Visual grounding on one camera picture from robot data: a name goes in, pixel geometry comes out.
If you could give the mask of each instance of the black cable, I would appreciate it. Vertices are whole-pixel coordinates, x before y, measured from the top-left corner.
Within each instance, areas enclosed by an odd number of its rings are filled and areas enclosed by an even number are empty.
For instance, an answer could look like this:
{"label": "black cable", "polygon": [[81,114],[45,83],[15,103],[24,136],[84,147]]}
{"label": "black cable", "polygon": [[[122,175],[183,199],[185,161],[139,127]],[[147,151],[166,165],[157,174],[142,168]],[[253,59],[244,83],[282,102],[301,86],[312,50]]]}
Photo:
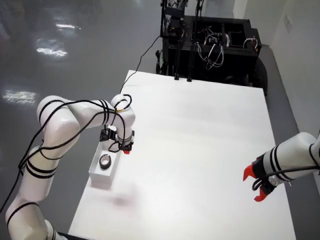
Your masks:
{"label": "black cable", "polygon": [[20,178],[20,171],[18,172],[18,175],[16,176],[15,182],[14,182],[14,184],[13,184],[13,186],[12,186],[12,188],[11,188],[9,194],[8,194],[8,196],[6,197],[6,199],[5,199],[2,207],[1,207],[1,209],[0,209],[0,213],[2,213],[2,211],[4,210],[4,208],[5,208],[5,206],[6,206],[7,202],[8,202],[11,194],[12,194],[13,191],[15,190],[15,188],[16,188],[16,186],[17,186],[17,183],[18,183],[18,181],[19,181],[19,178]]}
{"label": "black cable", "polygon": [[273,176],[273,175],[278,175],[278,174],[284,174],[284,173],[292,173],[292,172],[298,172],[298,171],[306,171],[306,170],[319,170],[319,167],[317,166],[303,166],[303,167],[296,167],[296,168],[289,168],[286,170],[280,170],[280,171],[275,171],[268,173],[264,175],[261,178],[258,178],[255,180],[252,184],[252,190],[256,191],[259,189],[259,187],[262,185],[263,181],[265,181],[267,178]]}
{"label": "black cable", "polygon": [[139,66],[140,66],[140,64],[141,64],[141,60],[142,60],[142,58],[144,57],[144,55],[147,54],[147,52],[153,47],[153,45],[155,44],[155,42],[156,42],[156,41],[158,40],[158,38],[160,38],[160,37],[161,37],[161,35],[159,35],[159,36],[153,41],[153,43],[151,44],[151,46],[150,46],[150,47],[145,51],[145,53],[140,57],[140,61],[139,61],[138,66],[136,67],[135,72],[132,73],[132,74],[124,81],[124,83],[122,84],[122,87],[121,87],[121,89],[120,89],[120,93],[121,93],[122,89],[124,88],[124,85],[128,82],[129,78],[131,78],[132,75],[134,75],[134,74],[137,73],[137,71],[138,71],[138,69],[139,69]]}

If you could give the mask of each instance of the black metal frame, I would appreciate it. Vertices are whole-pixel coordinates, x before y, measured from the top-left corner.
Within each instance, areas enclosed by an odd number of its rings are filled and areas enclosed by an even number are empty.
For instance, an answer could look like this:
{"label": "black metal frame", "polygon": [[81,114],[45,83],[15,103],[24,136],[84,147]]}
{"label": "black metal frame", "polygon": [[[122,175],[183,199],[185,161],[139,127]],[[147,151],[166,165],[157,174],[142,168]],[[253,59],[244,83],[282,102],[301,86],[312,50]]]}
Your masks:
{"label": "black metal frame", "polygon": [[[195,16],[184,16],[181,21],[181,29],[184,29],[184,25],[188,27],[185,30],[186,34],[181,39],[174,39],[170,36],[164,36],[164,18],[166,15],[165,5],[162,5],[161,15],[161,36],[162,36],[162,54],[163,59],[168,66],[168,74],[174,76],[175,80],[179,79],[179,75],[187,78],[188,82],[192,81],[192,78],[199,80],[207,80],[214,82],[222,82],[222,79],[229,76],[237,78],[244,78],[245,76],[251,76],[254,72],[257,59],[259,57],[261,49],[261,41],[258,30],[251,27],[251,23],[247,19],[233,19],[233,18],[216,18],[216,17],[201,17],[199,13],[202,11],[203,1],[198,0]],[[230,32],[230,28],[240,26],[243,29],[243,42],[247,38],[255,37],[258,40],[257,49],[255,49],[250,41],[247,41],[245,48],[230,45],[227,47],[226,39],[222,38],[222,45],[224,49],[225,62],[223,67],[212,69],[208,77],[202,77],[200,75],[201,66],[199,66],[199,56],[196,54],[196,41],[198,40],[198,28],[201,25],[210,24],[221,25],[221,32],[224,35],[226,32]],[[203,47],[203,52],[208,53],[211,50],[210,45]],[[218,56],[220,49],[215,48],[212,52],[212,56]]]}

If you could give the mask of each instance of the white wall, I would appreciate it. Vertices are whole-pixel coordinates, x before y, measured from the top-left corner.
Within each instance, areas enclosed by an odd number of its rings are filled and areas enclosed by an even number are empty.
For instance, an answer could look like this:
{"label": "white wall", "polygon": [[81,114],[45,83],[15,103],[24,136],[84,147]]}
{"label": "white wall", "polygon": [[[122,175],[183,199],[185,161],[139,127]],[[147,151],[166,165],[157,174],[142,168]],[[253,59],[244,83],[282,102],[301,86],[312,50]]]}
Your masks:
{"label": "white wall", "polygon": [[233,17],[235,19],[243,19],[245,16],[248,0],[235,0],[233,7]]}
{"label": "white wall", "polygon": [[[284,24],[287,14],[293,26]],[[320,129],[320,1],[287,0],[271,45],[301,132]],[[320,177],[316,177],[320,190]]]}
{"label": "white wall", "polygon": [[247,0],[244,19],[250,19],[251,26],[258,29],[262,44],[272,44],[285,3],[286,0]]}

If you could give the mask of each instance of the wall outlet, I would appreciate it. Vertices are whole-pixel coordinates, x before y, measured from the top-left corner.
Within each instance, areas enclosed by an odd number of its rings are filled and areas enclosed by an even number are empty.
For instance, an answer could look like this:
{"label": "wall outlet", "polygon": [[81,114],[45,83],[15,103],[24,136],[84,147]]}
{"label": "wall outlet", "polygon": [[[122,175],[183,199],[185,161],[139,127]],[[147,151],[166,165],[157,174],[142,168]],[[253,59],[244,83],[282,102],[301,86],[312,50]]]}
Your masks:
{"label": "wall outlet", "polygon": [[288,17],[287,14],[284,15],[284,25],[285,25],[287,32],[290,33],[293,24],[292,24],[290,17]]}

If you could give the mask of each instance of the wheel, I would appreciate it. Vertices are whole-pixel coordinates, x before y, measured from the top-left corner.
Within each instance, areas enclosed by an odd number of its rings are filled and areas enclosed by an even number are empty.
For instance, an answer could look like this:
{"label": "wheel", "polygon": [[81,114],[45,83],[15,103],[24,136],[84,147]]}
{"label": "wheel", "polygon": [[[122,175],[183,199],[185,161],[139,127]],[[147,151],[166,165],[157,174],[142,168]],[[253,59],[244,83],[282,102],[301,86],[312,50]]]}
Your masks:
{"label": "wheel", "polygon": [[268,94],[268,74],[264,63],[257,59],[252,79],[253,87],[262,88],[265,96]]}

